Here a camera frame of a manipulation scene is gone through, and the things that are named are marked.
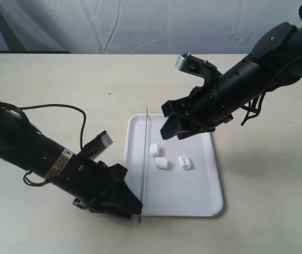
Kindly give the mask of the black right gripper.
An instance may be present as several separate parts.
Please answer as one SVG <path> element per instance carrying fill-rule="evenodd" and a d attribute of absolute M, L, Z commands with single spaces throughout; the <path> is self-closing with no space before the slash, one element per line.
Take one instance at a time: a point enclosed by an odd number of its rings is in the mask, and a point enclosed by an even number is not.
<path fill-rule="evenodd" d="M 166 121 L 160 133 L 163 140 L 175 136 L 179 140 L 204 132 L 214 132 L 216 127 L 233 119 L 217 90 L 195 87 L 188 96 L 166 101 L 162 107 Z"/>

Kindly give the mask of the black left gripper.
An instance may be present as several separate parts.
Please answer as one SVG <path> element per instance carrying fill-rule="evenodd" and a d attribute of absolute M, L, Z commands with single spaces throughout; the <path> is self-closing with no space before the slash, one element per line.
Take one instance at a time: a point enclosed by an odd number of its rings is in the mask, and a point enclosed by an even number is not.
<path fill-rule="evenodd" d="M 66 165 L 66 183 L 75 197 L 73 205 L 127 220 L 139 215 L 142 202 L 125 183 L 127 172 L 121 164 L 107 166 L 73 155 Z"/>

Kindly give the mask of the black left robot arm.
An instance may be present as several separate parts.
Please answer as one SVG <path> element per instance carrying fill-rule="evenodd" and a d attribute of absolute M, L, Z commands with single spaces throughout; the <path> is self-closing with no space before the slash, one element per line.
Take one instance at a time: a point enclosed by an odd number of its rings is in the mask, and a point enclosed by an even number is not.
<path fill-rule="evenodd" d="M 25 171 L 25 184 L 52 184 L 70 194 L 78 208 L 130 219 L 143 204 L 125 181 L 127 169 L 96 160 L 111 144 L 103 131 L 74 153 L 42 134 L 22 108 L 0 101 L 0 158 Z"/>

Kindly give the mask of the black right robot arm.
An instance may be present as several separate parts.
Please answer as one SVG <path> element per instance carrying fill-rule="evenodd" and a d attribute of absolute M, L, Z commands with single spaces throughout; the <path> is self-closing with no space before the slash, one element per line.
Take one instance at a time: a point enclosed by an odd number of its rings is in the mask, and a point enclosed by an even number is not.
<path fill-rule="evenodd" d="M 176 67 L 204 83 L 188 96 L 162 105 L 166 122 L 160 133 L 164 140 L 214 132 L 240 108 L 246 110 L 246 119 L 257 117 L 265 93 L 302 78 L 302 28 L 287 22 L 275 26 L 225 73 L 189 53 L 179 55 Z"/>

